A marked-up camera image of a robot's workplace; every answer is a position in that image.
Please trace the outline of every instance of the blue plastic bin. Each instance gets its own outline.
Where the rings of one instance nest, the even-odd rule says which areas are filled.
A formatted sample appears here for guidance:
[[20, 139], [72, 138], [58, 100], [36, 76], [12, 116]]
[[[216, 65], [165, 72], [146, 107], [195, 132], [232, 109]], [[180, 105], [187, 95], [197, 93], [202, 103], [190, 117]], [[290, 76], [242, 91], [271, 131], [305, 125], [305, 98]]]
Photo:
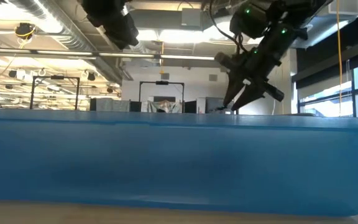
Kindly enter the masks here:
[[0, 200], [358, 214], [358, 118], [0, 110]]

